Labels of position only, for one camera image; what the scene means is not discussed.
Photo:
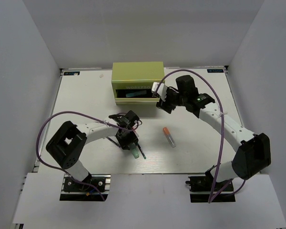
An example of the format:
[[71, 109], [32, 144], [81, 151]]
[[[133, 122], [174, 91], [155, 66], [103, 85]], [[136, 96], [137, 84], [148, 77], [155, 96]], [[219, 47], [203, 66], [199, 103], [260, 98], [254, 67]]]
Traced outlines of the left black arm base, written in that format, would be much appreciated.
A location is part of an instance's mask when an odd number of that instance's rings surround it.
[[[90, 183], [98, 188], [104, 200], [107, 199], [110, 189], [110, 175], [92, 175]], [[91, 186], [81, 185], [65, 175], [60, 194], [60, 201], [102, 202], [101, 195]]]

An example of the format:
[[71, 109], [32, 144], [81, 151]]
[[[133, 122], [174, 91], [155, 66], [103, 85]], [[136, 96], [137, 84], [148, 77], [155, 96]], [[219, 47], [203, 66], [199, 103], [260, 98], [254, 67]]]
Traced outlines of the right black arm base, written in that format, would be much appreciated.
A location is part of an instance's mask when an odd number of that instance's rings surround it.
[[[190, 191], [191, 203], [208, 203], [213, 183], [210, 172], [211, 170], [214, 170], [215, 167], [216, 166], [212, 166], [202, 176], [191, 176], [188, 177], [187, 181], [185, 181], [185, 185], [188, 186]], [[225, 189], [223, 189], [222, 192], [214, 198], [212, 201], [213, 203], [235, 202], [235, 194], [233, 194], [234, 186], [232, 180], [230, 180], [228, 185], [227, 182], [228, 180], [223, 182], [216, 182], [213, 193], [214, 195], [222, 188]]]

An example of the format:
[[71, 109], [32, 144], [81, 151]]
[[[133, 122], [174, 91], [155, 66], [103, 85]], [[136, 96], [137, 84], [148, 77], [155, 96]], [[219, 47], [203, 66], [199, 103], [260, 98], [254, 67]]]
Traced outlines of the blue highlighter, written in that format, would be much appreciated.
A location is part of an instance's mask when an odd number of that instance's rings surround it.
[[146, 95], [146, 91], [136, 91], [132, 93], [127, 93], [125, 96], [126, 98], [132, 98], [132, 97], [138, 97], [142, 95]]

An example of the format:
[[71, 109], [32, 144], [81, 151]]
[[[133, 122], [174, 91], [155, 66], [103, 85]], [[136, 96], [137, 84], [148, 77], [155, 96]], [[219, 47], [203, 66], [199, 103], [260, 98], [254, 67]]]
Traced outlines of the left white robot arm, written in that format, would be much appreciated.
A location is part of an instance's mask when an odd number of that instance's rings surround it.
[[125, 114], [109, 116], [116, 123], [93, 118], [92, 123], [76, 125], [71, 121], [64, 122], [46, 145], [47, 152], [58, 163], [61, 169], [75, 179], [80, 190], [91, 186], [91, 174], [79, 158], [85, 145], [99, 139], [115, 137], [122, 150], [129, 150], [133, 157], [139, 157], [138, 128], [141, 120], [132, 110]]

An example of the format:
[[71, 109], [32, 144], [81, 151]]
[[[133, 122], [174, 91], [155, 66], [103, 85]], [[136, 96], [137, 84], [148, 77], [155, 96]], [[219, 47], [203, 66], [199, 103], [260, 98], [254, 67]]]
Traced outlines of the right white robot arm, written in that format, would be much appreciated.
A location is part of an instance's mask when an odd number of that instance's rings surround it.
[[205, 183], [209, 189], [217, 190], [224, 181], [237, 177], [248, 180], [271, 164], [270, 139], [266, 134], [257, 135], [221, 112], [210, 95], [198, 92], [191, 76], [180, 76], [176, 83], [177, 89], [153, 83], [152, 93], [160, 98], [156, 106], [169, 114], [178, 106], [185, 107], [222, 134], [235, 151], [231, 161], [222, 163], [219, 169], [212, 167], [206, 171]]

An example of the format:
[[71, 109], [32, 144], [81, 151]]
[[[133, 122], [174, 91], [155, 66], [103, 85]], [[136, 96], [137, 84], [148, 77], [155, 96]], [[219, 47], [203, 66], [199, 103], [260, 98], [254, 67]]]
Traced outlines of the orange highlighter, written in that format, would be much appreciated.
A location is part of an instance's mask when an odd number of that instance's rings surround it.
[[170, 134], [170, 132], [169, 132], [167, 127], [163, 128], [163, 133], [164, 133], [167, 141], [169, 142], [170, 146], [172, 148], [175, 148], [176, 147], [175, 141], [174, 141], [174, 139], [173, 139], [172, 135]]

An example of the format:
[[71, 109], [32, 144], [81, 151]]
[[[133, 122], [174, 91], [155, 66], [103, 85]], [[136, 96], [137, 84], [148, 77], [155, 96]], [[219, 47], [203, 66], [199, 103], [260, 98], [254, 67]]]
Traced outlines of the green chest drawer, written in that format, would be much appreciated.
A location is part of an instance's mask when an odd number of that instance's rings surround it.
[[[126, 98], [127, 93], [136, 91], [146, 91], [146, 95]], [[118, 89], [115, 91], [115, 103], [117, 105], [131, 105], [131, 104], [143, 104], [150, 105], [156, 104], [159, 101], [158, 97], [153, 97], [151, 89]]]

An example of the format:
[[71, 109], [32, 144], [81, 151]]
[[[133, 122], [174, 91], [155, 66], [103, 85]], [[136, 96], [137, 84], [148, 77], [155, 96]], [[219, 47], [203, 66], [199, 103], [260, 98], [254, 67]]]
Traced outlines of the green highlighter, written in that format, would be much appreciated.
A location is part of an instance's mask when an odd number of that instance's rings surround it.
[[138, 150], [137, 145], [136, 145], [136, 144], [131, 144], [131, 145], [129, 146], [129, 148], [130, 148], [130, 151], [131, 151], [133, 157], [134, 157], [135, 159], [139, 158], [140, 152], [139, 152], [139, 150]]

